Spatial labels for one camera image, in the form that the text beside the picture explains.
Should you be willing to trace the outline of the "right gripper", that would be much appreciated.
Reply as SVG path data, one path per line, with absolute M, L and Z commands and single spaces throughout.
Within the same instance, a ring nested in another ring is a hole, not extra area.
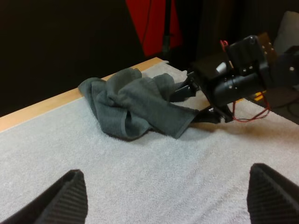
M 265 118 L 267 108 L 250 119 L 235 115 L 237 100 L 265 91 L 263 76 L 268 73 L 268 62 L 259 37 L 250 35 L 231 45 L 226 42 L 221 44 L 226 55 L 225 68 L 221 72 L 216 71 L 213 78 L 195 68 L 187 73 L 185 81 L 176 84 L 170 102 L 183 102 L 195 97 L 200 87 L 210 106 L 199 111 L 194 123 L 220 123 L 222 119 L 226 123 L 247 123 Z

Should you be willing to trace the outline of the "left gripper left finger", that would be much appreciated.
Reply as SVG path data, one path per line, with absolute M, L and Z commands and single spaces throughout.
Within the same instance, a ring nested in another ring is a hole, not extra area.
M 84 174 L 70 170 L 3 224 L 84 224 L 88 199 Z

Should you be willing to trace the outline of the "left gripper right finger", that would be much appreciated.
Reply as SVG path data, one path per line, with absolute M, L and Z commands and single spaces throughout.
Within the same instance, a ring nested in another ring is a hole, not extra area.
M 264 163 L 250 169 L 247 207 L 252 224 L 297 224 L 299 186 Z

